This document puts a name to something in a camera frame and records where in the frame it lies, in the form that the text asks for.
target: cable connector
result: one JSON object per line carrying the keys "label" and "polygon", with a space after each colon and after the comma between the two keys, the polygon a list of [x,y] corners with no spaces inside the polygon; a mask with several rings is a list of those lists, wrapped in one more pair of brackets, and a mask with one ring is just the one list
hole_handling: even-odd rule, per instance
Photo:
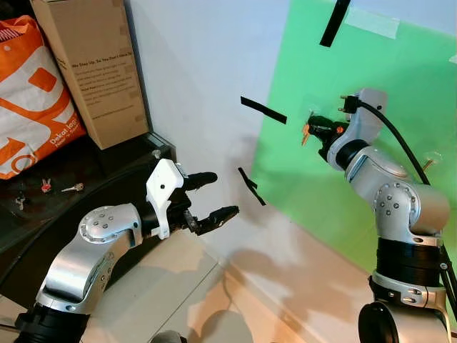
{"label": "cable connector", "polygon": [[344,99],[344,107],[338,110],[349,114],[356,113],[357,108],[360,107],[358,97],[354,95],[342,95],[341,98]]}

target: white wall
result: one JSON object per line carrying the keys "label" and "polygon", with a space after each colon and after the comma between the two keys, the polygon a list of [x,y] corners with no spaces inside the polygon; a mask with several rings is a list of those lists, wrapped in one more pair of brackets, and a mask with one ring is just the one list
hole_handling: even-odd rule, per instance
{"label": "white wall", "polygon": [[[443,6],[426,0],[353,3],[412,22],[426,20],[424,25],[441,31],[455,27],[448,13],[454,0],[440,1]],[[418,10],[418,3],[427,7]],[[239,97],[266,102],[288,1],[129,0],[127,5],[154,130],[176,145],[188,173],[219,175],[217,183],[191,194],[191,210],[204,217],[230,204],[241,209],[206,235],[206,243],[283,308],[285,320],[297,324],[309,342],[357,342],[358,311],[371,301],[366,273],[273,207],[262,207],[236,170],[242,166],[250,173],[263,121],[241,106]]]}

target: white tape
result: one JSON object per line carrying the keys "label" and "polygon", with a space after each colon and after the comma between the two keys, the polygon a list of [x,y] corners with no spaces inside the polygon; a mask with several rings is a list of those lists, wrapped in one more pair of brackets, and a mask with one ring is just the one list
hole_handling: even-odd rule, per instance
{"label": "white tape", "polygon": [[395,39],[400,20],[364,11],[363,9],[357,9],[356,7],[350,7],[344,23]]}

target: orange and white plastic bag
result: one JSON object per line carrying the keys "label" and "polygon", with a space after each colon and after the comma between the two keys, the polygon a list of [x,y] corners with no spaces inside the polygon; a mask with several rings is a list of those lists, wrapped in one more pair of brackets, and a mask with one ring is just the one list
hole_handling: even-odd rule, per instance
{"label": "orange and white plastic bag", "polygon": [[0,21],[0,179],[84,134],[38,24]]}

